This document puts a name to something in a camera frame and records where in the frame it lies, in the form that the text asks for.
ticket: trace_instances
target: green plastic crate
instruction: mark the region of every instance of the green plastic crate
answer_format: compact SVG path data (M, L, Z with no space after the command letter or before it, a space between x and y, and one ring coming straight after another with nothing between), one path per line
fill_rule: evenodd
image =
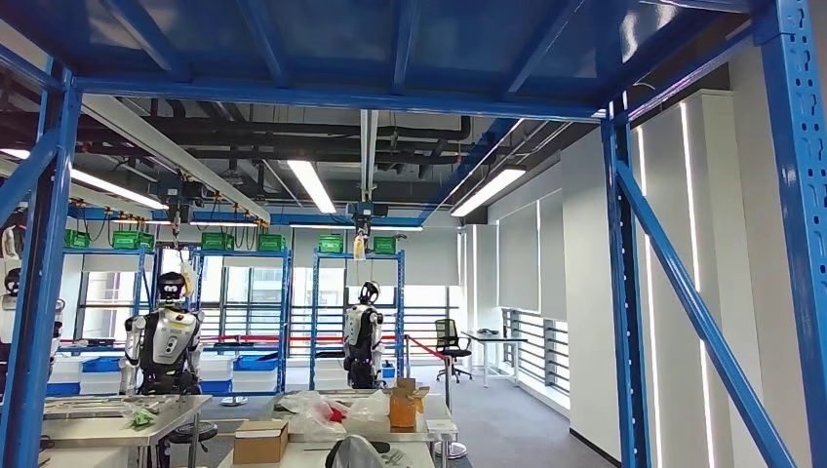
M281 252L284 247L284 236L281 234L267 234L266 232L258 234L259 252Z
M135 250L143 246L145 249L155 248L155 236L140 231L113 231L112 248Z
M72 249L86 249L89 247L89 234L66 229L63 231L63 246Z
M319 236L319 252L323 254L341 254L344 252L341 234Z
M374 254L395 254L395 237L374 237Z
M234 251L235 238L226 232L202 232L201 249L205 251Z

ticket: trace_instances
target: black mesh chair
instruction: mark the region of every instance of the black mesh chair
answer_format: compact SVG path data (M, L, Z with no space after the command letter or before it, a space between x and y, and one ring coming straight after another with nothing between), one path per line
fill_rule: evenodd
M452 319L440 319L434 322L434 325L437 328L437 351L445 356L451 357L453 363L451 368L453 369L453 377L456 378L456 383L459 383L459 376L461 374L468 375L468 377L473 380L474 376L471 375L471 372L456 368L456 360L458 358L471 356L471 350L468 349L471 347L471 339L466 338L468 342L465 344L465 348L459 347L459 334L456 332L456 323ZM445 370L440 370L439 373L437 373L437 381L439 381L442 375L445 375Z

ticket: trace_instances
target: blue storage bin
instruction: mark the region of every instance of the blue storage bin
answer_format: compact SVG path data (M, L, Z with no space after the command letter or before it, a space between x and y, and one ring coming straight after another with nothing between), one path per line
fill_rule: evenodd
M47 397L65 397L68 395L80 395L80 382L46 384Z
M393 365L383 364L382 365L382 378L393 378L396 376L396 369L394 369Z
M84 361L81 364L81 372L83 373L100 373L100 372L120 372L118 369L118 361L120 357L117 356L101 356L99 358Z
M201 391L205 395L214 393L229 393L232 391L232 380L202 380Z
M261 356L241 356L233 363L234 371L275 371L279 364L278 358L267 361L259 361Z

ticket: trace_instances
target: humanoid robot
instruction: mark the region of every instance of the humanoid robot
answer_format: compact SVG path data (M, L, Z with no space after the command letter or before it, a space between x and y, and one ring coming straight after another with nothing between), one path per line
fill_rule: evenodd
M0 298L0 396L6 391L6 371L11 353L12 339L15 333L15 316L18 307L18 291L20 289L20 269L13 268L6 274L3 282L6 293ZM63 307L65 302L58 299L55 308L55 327L52 332L52 343L49 352L49 376L52 376L52 367L55 365L55 354L60 345L60 331L63 327Z
M121 394L201 394L196 370L201 359L199 332L204 314L177 304L184 289L181 274L164 273L158 278L162 304L147 315L127 319L125 356L120 361ZM143 373L138 389L137 369Z
M359 303L344 318L344 369L347 381L356 389L378 388L381 372L382 314L374 307L379 284L368 281L359 291Z

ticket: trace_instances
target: brown cardboard box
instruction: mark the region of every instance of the brown cardboard box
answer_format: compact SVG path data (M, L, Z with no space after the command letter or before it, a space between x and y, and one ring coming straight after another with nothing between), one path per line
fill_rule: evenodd
M287 446L287 421L245 421L235 431L233 463L278 463Z

